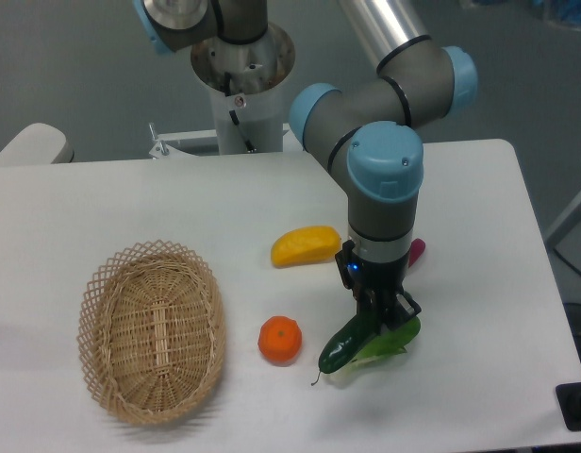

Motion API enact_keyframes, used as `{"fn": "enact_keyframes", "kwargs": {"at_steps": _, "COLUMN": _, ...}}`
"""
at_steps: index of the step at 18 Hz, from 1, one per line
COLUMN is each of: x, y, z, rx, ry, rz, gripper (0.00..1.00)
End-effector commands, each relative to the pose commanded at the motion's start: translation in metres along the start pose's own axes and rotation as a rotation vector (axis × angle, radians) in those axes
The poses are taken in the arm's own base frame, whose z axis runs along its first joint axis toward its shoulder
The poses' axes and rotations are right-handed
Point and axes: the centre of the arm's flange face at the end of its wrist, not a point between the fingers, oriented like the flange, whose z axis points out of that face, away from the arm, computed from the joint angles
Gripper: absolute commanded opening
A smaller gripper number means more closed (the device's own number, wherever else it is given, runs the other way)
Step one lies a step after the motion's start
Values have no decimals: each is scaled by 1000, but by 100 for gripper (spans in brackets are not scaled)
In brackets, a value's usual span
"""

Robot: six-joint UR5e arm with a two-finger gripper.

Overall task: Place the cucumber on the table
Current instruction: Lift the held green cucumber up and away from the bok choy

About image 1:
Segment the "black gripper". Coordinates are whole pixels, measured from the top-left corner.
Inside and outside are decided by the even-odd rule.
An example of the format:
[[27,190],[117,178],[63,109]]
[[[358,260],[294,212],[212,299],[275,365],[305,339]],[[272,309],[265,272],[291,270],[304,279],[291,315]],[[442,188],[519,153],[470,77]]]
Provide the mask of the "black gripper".
[[358,325],[365,330],[380,329],[377,299],[383,294],[383,324],[389,330],[416,317],[422,309],[403,287],[409,252],[397,260],[375,262],[360,257],[356,251],[356,244],[348,240],[335,255],[335,261],[343,286],[357,302]]

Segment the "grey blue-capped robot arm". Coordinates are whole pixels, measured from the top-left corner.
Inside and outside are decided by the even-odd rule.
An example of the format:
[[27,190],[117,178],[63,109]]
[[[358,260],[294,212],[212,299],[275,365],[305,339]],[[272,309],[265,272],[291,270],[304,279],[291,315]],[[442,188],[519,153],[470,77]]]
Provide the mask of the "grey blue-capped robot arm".
[[439,47],[408,1],[344,1],[376,78],[351,91],[319,83],[284,111],[280,93],[295,62],[289,35],[264,1],[138,1],[135,10],[160,53],[191,52],[208,90],[223,155],[278,152],[283,131],[345,191],[348,241],[341,280],[361,312],[397,328],[419,313],[404,291],[423,145],[418,126],[471,104],[471,57]]

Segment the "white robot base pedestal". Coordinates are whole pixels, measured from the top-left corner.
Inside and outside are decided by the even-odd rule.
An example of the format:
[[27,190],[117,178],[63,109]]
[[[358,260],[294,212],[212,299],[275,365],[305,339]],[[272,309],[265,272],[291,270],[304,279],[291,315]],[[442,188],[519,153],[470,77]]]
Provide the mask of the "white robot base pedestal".
[[141,18],[159,53],[191,50],[191,68],[208,91],[221,155],[283,150],[281,91],[295,52],[263,3],[237,10],[209,4],[203,15],[142,8]]

